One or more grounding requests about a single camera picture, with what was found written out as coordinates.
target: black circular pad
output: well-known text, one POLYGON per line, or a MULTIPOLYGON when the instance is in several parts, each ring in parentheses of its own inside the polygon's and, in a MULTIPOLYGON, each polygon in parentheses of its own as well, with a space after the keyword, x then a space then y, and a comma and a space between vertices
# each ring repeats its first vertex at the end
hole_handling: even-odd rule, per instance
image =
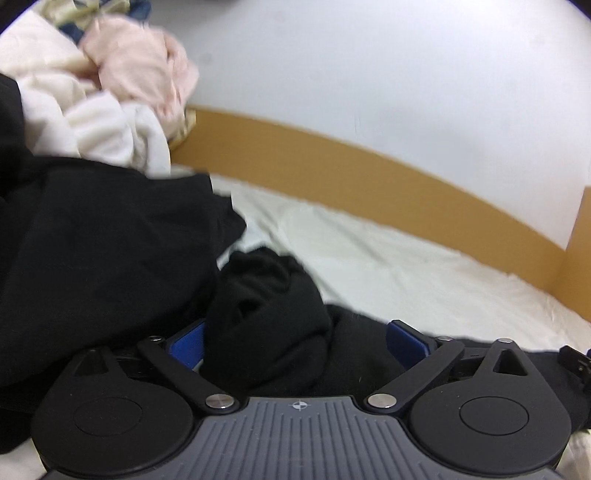
POLYGON ((502 397, 469 400, 462 405, 460 417, 472 430, 487 435, 510 435, 520 431, 530 419, 525 408, 502 397))
POLYGON ((107 351, 78 356, 33 418, 33 441, 45 465, 75 478, 119 478, 174 456, 193 429, 178 394, 134 381, 107 351))
POLYGON ((142 407, 127 398, 100 398, 78 407, 74 423, 88 435, 111 437, 134 428, 142 418, 142 407))
POLYGON ((567 411, 518 347, 511 355, 523 372, 495 371, 503 348, 493 345, 471 379, 433 388, 411 409, 416 440, 453 468, 517 476, 553 466, 569 440, 567 411))

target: white wall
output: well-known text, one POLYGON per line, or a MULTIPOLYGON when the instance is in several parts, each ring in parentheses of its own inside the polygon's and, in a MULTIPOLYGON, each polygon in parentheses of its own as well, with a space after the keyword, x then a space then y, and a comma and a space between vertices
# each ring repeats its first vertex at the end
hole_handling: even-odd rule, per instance
POLYGON ((193 101, 430 172, 566 247, 591 159, 591 22, 566 0, 155 0, 193 101))

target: triangular cutout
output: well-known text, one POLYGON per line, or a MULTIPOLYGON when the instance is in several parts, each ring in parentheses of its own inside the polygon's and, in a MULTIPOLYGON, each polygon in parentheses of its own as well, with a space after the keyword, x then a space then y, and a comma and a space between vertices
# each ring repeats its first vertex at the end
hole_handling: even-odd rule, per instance
POLYGON ((523 368, 523 365, 521 365, 513 350, 503 350, 494 371, 498 374, 519 375, 520 377, 527 375, 525 368, 523 368))

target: mattress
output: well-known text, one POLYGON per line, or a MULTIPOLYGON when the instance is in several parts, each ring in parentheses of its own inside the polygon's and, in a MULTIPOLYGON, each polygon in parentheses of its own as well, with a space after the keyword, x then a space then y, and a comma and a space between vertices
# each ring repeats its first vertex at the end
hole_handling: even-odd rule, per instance
MULTIPOLYGON (((514 275, 394 228, 212 176, 231 193, 247 229, 232 248, 267 245, 298 258, 325 301, 380 321, 481 340, 513 338, 529 350, 591 348, 591 324, 514 275)), ((229 255, 220 260, 222 265, 229 255)), ((567 480, 591 478, 591 434, 578 432, 558 466, 567 480)), ((43 467, 29 441, 0 456, 0 480, 33 480, 43 467)))

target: blue fabric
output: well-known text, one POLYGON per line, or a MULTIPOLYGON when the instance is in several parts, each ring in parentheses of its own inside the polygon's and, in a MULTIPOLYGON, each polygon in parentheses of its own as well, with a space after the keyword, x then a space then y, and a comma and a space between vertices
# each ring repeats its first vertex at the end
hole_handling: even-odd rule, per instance
MULTIPOLYGON (((111 0, 100 0, 100 5, 104 5, 111 0)), ((84 7, 85 3, 83 1, 76 1, 76 5, 80 7, 84 7)), ((133 18, 138 22, 144 22, 150 17, 150 13, 152 13, 152 3, 149 0, 131 0, 129 2, 129 12, 126 13, 127 17, 133 18)), ((79 28, 75 23, 66 23, 59 27, 59 30, 70 37, 76 45, 80 43, 82 37, 84 36, 84 30, 79 28)))
POLYGON ((152 13, 152 4, 148 0, 132 0, 129 3, 128 17, 143 22, 148 19, 152 13))
POLYGON ((82 35, 84 35, 84 31, 79 29, 74 23, 63 24, 60 27, 60 32, 65 33, 68 37, 70 37, 76 45, 80 43, 80 40, 82 40, 82 35))

